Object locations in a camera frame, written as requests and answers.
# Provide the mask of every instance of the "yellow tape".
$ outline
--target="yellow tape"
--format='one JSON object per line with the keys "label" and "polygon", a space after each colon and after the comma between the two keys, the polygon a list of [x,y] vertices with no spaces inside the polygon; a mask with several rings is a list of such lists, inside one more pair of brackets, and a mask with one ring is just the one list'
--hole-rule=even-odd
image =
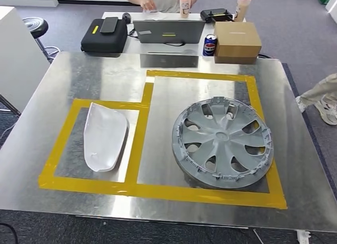
{"label": "yellow tape", "polygon": [[98,26],[95,26],[95,28],[94,28],[93,34],[95,34],[97,29],[98,29]]}
{"label": "yellow tape", "polygon": [[147,131],[147,118],[149,116],[150,103],[151,102],[153,90],[153,84],[145,83],[141,104],[147,105],[148,108],[140,111],[139,113],[130,159],[126,170],[125,183],[128,185],[136,184],[138,178],[139,166],[143,152],[145,132]]}
{"label": "yellow tape", "polygon": [[224,74],[208,74],[199,72],[173,72],[169,70],[148,70],[148,77],[181,77],[193,79],[211,79],[211,80],[225,80],[225,81],[246,81],[246,76],[241,75],[224,75]]}
{"label": "yellow tape", "polygon": [[[147,76],[181,77],[213,80],[231,80],[246,82],[252,106],[264,119],[255,77],[240,75],[203,74],[190,72],[165,72],[148,70]],[[40,188],[92,194],[124,195],[142,198],[166,199],[187,202],[200,202],[222,205],[256,206],[286,209],[275,161],[267,173],[270,193],[199,189],[162,185],[137,184],[143,144],[147,125],[153,83],[146,83],[141,103],[75,99],[66,122],[53,147],[50,157],[39,178]],[[94,179],[54,177],[63,148],[82,107],[89,107],[91,102],[114,109],[139,110],[138,120],[124,183]]]}

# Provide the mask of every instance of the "soda can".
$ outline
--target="soda can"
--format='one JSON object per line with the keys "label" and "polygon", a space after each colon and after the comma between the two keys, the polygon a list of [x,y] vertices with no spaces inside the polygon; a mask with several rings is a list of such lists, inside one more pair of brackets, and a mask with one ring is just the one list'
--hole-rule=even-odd
{"label": "soda can", "polygon": [[204,56],[214,56],[215,52],[215,48],[217,47],[218,37],[216,35],[206,35],[205,38],[205,42],[203,44],[203,52]]}

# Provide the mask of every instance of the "laptop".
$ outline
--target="laptop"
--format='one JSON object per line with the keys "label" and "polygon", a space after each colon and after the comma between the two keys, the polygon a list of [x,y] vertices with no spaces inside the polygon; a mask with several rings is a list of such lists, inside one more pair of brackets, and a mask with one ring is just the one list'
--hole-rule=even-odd
{"label": "laptop", "polygon": [[134,21],[141,43],[195,44],[200,41],[205,21]]}

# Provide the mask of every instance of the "gray carpet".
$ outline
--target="gray carpet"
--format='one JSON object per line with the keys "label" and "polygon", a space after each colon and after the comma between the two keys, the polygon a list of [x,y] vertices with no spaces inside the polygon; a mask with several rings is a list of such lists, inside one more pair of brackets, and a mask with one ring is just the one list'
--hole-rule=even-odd
{"label": "gray carpet", "polygon": [[[79,244],[260,244],[250,230],[186,226],[140,221],[79,218],[51,213],[2,211],[0,221],[17,230],[19,243]],[[264,244],[298,244],[289,230],[257,229]],[[314,233],[311,244],[335,243],[335,234]],[[0,227],[0,243],[14,243],[11,232]]]}
{"label": "gray carpet", "polygon": [[[218,7],[234,11],[235,3],[236,0],[199,0],[192,11],[199,13],[202,9]],[[139,7],[93,5],[18,7],[17,10],[23,18],[46,19],[49,30],[42,41],[66,51],[79,51],[80,40],[90,23],[100,18],[104,12],[141,11]],[[337,24],[318,0],[254,0],[247,20],[256,25],[262,40],[262,52],[289,64],[300,94],[337,72]],[[337,127],[323,123],[314,107],[310,107],[307,115],[332,179],[337,183]],[[0,135],[15,120],[14,116],[0,115]],[[0,222],[14,226],[20,243],[259,243],[251,231],[243,234],[222,228],[106,221],[44,213],[2,211]],[[297,243],[293,231],[261,229],[259,234],[264,243]],[[318,233],[317,236],[323,242],[312,237],[311,243],[335,243],[337,237],[331,233]],[[8,229],[1,227],[0,243],[14,242]]]}

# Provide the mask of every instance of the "person's hand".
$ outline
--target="person's hand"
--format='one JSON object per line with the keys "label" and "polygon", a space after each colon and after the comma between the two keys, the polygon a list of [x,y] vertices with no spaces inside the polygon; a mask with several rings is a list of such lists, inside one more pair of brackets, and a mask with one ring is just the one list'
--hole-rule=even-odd
{"label": "person's hand", "polygon": [[156,9],[156,5],[153,0],[141,0],[141,6],[144,10],[153,10]]}

